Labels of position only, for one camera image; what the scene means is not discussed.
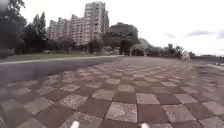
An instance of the cloud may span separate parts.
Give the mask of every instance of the cloud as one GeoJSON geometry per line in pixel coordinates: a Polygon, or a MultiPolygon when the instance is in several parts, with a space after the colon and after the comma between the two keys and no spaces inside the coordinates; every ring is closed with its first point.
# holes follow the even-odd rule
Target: cloud
{"type": "Polygon", "coordinates": [[[167,37],[170,37],[170,38],[176,38],[174,35],[172,35],[170,33],[165,33],[164,35],[167,36],[167,37]]]}
{"type": "Polygon", "coordinates": [[[202,35],[212,35],[212,34],[213,33],[209,31],[199,30],[199,31],[188,33],[187,35],[184,35],[184,36],[202,36],[202,35]]]}
{"type": "Polygon", "coordinates": [[[218,34],[218,39],[224,39],[224,31],[221,31],[221,32],[218,34]]]}

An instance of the building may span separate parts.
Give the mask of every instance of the building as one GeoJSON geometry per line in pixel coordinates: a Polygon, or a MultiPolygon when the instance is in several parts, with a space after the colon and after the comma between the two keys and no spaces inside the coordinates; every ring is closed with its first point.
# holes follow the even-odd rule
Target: building
{"type": "Polygon", "coordinates": [[[100,35],[109,30],[109,18],[105,3],[87,3],[83,24],[83,44],[87,44],[93,39],[100,39],[100,35]]]}
{"type": "Polygon", "coordinates": [[[84,17],[72,15],[71,19],[51,20],[48,27],[48,38],[57,40],[60,37],[71,37],[77,45],[86,45],[90,40],[100,39],[102,33],[109,31],[108,11],[105,3],[93,2],[85,6],[84,17]]]}

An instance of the grass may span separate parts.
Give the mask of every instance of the grass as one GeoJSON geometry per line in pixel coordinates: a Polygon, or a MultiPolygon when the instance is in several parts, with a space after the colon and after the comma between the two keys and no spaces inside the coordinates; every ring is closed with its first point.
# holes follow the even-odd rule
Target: grass
{"type": "Polygon", "coordinates": [[[59,53],[50,53],[50,54],[26,54],[26,55],[13,55],[9,56],[3,60],[6,61],[25,61],[25,60],[44,60],[44,59],[56,59],[56,58],[72,58],[72,57],[91,57],[94,56],[89,53],[82,53],[82,52],[74,52],[74,53],[67,53],[67,54],[59,54],[59,53]]]}

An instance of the road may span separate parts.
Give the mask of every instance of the road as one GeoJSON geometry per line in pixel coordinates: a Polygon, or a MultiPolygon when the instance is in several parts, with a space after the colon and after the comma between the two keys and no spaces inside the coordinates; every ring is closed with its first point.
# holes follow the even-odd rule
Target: road
{"type": "Polygon", "coordinates": [[[18,128],[223,128],[224,72],[177,60],[124,57],[0,88],[18,128]]]}

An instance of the sky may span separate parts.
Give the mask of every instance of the sky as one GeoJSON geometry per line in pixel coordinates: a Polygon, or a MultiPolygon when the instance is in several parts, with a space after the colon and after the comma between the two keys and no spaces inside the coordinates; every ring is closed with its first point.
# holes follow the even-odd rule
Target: sky
{"type": "MultiPolygon", "coordinates": [[[[24,0],[22,15],[32,22],[46,13],[47,25],[58,17],[82,17],[85,4],[94,0],[24,0]]],[[[223,0],[102,0],[109,11],[110,25],[117,22],[138,28],[139,37],[154,46],[168,43],[196,54],[224,56],[223,0]]]]}

